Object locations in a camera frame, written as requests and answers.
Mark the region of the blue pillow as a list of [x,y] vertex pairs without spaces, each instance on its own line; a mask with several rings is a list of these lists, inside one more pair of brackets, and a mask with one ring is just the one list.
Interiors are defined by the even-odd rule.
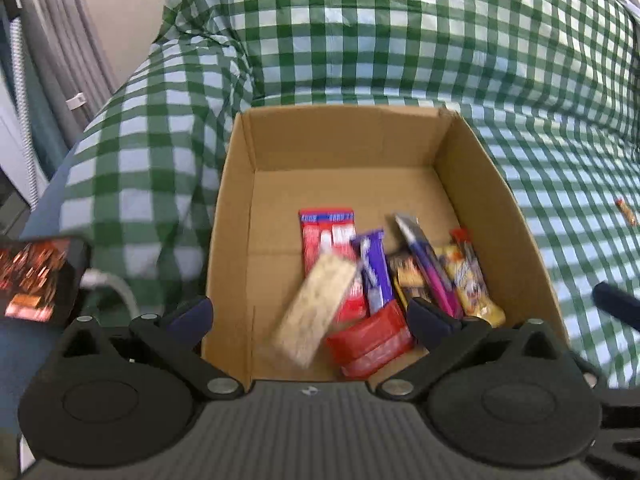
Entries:
[[16,434],[18,404],[64,328],[80,313],[91,249],[60,233],[67,155],[19,240],[1,241],[1,428]]

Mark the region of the purple chocolate bar wrapper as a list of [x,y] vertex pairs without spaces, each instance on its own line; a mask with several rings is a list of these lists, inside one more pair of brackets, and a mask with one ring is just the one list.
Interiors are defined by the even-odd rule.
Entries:
[[360,260],[369,314],[375,315],[394,299],[384,250],[384,230],[357,234],[350,244]]

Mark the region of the black smartphone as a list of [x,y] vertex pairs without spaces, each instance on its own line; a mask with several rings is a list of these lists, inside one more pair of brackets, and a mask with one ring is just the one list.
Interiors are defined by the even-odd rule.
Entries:
[[91,249],[79,237],[1,241],[1,317],[64,327],[79,312]]

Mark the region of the dark brown snack packet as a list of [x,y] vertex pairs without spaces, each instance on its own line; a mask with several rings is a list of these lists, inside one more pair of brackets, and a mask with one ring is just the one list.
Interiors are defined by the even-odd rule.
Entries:
[[426,283],[410,252],[401,250],[388,255],[387,265],[394,291],[404,308],[412,298],[428,298]]

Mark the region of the clear pack beige crackers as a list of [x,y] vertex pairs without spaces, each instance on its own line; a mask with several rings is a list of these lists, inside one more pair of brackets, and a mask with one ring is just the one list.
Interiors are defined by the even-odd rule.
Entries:
[[358,271],[355,261],[322,252],[274,331],[277,352],[296,366],[308,367]]

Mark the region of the purple pink candy bar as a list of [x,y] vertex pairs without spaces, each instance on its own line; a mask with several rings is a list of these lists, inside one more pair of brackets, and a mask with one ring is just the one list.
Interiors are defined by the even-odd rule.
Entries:
[[418,219],[408,214],[395,214],[395,222],[404,237],[413,258],[416,259],[436,304],[448,315],[460,320],[463,309],[454,284],[440,264],[431,243],[422,231]]

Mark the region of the yellow wafer bar wrapper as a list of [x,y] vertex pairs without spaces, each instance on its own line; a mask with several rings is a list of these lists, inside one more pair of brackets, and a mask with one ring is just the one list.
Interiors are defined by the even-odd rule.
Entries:
[[489,297],[478,265],[455,244],[436,248],[437,258],[445,269],[466,316],[481,318],[492,327],[506,322],[506,315]]

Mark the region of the red Nescafe coffee stick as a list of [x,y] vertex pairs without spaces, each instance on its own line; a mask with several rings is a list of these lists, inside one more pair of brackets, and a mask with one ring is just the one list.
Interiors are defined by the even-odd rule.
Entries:
[[480,268],[480,262],[477,259],[475,253],[471,235],[465,228],[457,228],[450,231],[451,238],[459,246],[465,255],[465,259],[469,261],[470,267],[474,271],[477,278],[481,281],[484,280],[482,269]]

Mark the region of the small orange candy packet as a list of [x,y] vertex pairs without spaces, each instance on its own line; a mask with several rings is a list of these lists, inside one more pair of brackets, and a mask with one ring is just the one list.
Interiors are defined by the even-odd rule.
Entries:
[[638,224],[638,217],[636,213],[631,206],[627,204],[623,197],[616,198],[616,200],[614,200],[614,204],[630,226],[636,226]]

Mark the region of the small red snack packet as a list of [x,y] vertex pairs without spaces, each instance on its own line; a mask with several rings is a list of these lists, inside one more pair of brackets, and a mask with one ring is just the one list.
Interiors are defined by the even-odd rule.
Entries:
[[366,379],[413,348],[413,336],[396,300],[370,318],[326,336],[334,363],[348,379]]

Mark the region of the grey curtain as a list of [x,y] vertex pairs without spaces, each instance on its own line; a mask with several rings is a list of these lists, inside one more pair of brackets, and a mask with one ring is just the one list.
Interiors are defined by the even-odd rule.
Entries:
[[86,0],[17,0],[29,54],[65,142],[75,143],[116,90]]

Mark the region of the green checkered sofa cover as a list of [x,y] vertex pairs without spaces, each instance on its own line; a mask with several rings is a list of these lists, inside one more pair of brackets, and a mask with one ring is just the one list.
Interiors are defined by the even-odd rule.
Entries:
[[60,230],[142,308],[204,287],[232,122],[252,106],[444,106],[480,137],[541,250],[570,345],[612,386],[639,334],[639,13],[623,0],[165,0],[149,56],[74,149]]

